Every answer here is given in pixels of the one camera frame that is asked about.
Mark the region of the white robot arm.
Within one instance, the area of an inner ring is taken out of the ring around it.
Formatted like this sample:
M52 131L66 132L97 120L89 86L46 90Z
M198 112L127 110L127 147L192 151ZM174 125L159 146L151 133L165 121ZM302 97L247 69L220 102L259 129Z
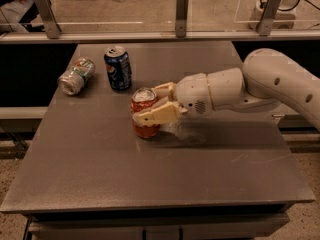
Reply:
M283 103L320 130L320 79L273 49L249 53L241 68L198 73L151 89L159 100L135 112L140 126L162 125L214 111L268 111Z

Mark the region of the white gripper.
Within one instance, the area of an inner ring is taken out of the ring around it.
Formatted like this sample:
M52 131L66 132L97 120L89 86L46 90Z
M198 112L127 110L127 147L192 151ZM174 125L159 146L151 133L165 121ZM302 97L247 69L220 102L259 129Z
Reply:
M139 126L162 125L177 121L183 114L198 118L210 115L213 111L207 75L199 73L184 77L177 84L167 82L152 88L159 99L168 98L157 107L146 108L132 115Z

